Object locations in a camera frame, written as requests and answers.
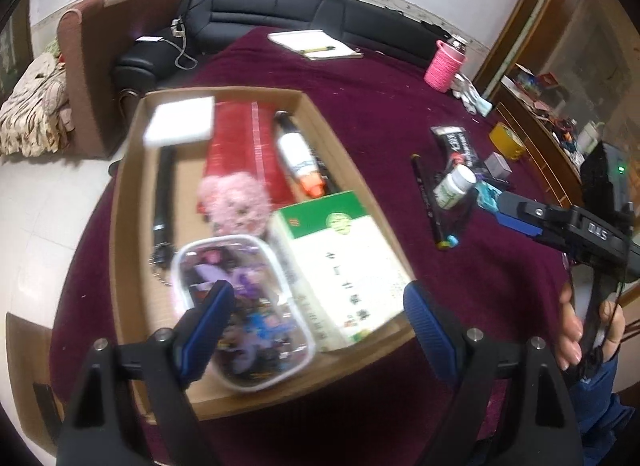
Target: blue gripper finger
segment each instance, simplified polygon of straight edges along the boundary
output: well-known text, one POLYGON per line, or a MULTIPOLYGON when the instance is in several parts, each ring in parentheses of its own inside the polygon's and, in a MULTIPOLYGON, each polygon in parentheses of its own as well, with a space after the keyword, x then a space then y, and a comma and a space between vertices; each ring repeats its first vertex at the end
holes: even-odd
POLYGON ((183 384, 199 380, 204 374, 235 305, 234 288, 229 282, 219 280, 204 299, 203 305, 196 307, 202 312, 189 337, 178 350, 178 370, 183 384))
POLYGON ((415 282, 404 288, 404 313, 436 377, 455 386, 459 374, 456 348, 415 282))

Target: cardboard box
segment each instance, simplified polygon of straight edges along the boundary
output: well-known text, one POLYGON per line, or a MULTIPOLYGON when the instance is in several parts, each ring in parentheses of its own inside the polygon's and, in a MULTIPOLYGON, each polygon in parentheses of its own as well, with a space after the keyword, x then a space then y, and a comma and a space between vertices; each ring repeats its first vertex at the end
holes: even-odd
MULTIPOLYGON (((158 150, 145 150, 146 125, 158 104, 215 95, 223 100, 258 100, 291 112, 305 138, 316 149, 337 184, 353 190, 375 219, 407 274, 414 274, 396 237, 384 218, 356 166, 313 102, 302 92, 274 88, 185 88, 152 92, 140 102, 130 131, 129 146, 120 164, 111 219, 111 298, 118 343, 146 340, 161 327, 173 327, 177 316, 171 288, 152 274, 148 258, 152 251, 152 218, 158 150)), ((196 188, 202 177, 207 142, 177 149, 174 184, 174 243, 210 236, 209 226, 196 213, 196 188)), ((363 341, 348 349, 319 353, 303 372, 273 388, 253 394, 238 394, 223 386, 207 370, 187 390, 199 419, 230 416, 302 396, 391 353, 413 337, 404 314, 398 315, 363 341)), ((153 419, 143 383, 134 382, 136 402, 142 414, 153 419)))

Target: maroon tablecloth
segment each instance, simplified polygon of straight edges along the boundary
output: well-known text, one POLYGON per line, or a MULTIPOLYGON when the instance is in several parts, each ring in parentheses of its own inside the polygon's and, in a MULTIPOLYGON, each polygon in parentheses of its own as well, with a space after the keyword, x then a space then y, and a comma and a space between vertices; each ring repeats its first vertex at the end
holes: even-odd
MULTIPOLYGON (((550 339, 566 279, 557 251, 501 227, 476 210, 452 251, 436 250, 410 166, 412 153, 444 167, 430 126, 468 129, 484 158, 496 118, 472 120, 462 104, 422 81, 404 62, 364 50, 363 59, 311 62, 257 29, 217 54, 193 86, 272 86, 306 92, 331 124, 376 196, 415 274, 467 325, 508 340, 550 339)), ((515 192, 543 199, 529 163, 511 163, 515 192)), ((67 276, 53 330, 50 371, 66 401, 86 350, 115 338, 108 281, 113 185, 85 230, 67 276)), ((495 429, 504 385, 497 384, 480 437, 495 429)), ((450 391, 431 373, 415 341, 316 393, 202 429, 228 466, 413 465, 437 427, 450 391)), ((157 428, 145 425, 155 457, 167 461, 157 428)))

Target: notebook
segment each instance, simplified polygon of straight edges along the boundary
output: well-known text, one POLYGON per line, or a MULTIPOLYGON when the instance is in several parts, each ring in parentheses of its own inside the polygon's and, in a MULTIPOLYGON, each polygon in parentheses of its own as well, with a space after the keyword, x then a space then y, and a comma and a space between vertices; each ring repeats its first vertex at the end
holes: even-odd
POLYGON ((310 60, 335 60, 338 58, 361 58, 362 54, 349 48, 341 41, 334 40, 321 30, 274 32, 269 39, 290 51, 302 54, 310 60), (330 50, 305 52, 331 47, 330 50))

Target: small gray box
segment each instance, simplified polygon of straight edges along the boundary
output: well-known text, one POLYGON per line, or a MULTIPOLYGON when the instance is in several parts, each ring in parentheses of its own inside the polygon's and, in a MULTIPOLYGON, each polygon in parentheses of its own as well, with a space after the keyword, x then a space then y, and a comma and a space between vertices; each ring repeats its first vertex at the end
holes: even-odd
POLYGON ((494 151, 489 158, 484 161, 484 165, 494 179, 502 179, 505 181, 509 180, 509 177, 511 176, 511 168, 509 168, 507 161, 504 160, 504 157, 499 153, 494 151))

